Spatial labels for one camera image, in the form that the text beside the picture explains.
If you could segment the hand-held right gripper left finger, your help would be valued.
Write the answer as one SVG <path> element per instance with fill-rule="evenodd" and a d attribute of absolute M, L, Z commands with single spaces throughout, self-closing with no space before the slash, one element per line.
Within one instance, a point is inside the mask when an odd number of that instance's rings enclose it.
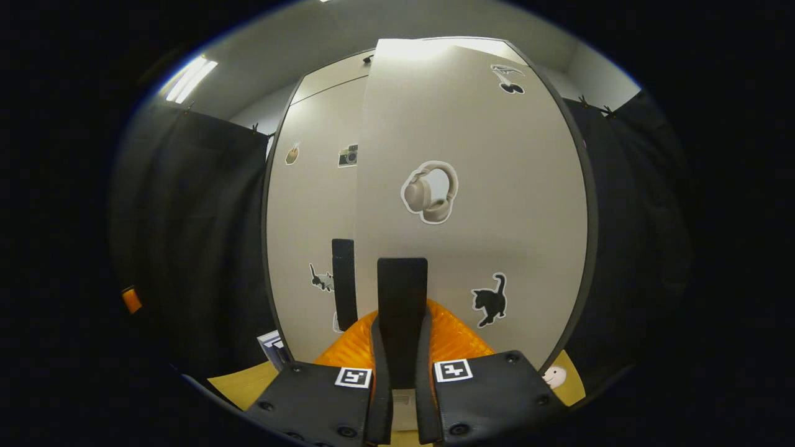
<path fill-rule="evenodd" d="M 390 445 L 394 399 L 378 312 L 360 318 L 315 362 L 287 363 L 246 413 L 309 445 Z"/>

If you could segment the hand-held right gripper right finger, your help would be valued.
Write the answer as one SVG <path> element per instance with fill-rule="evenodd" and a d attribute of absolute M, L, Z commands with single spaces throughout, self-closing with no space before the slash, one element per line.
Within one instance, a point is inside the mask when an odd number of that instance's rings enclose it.
<path fill-rule="evenodd" d="M 422 445 L 506 445 L 569 412 L 524 354 L 495 353 L 432 300 L 421 320 L 415 392 Z"/>

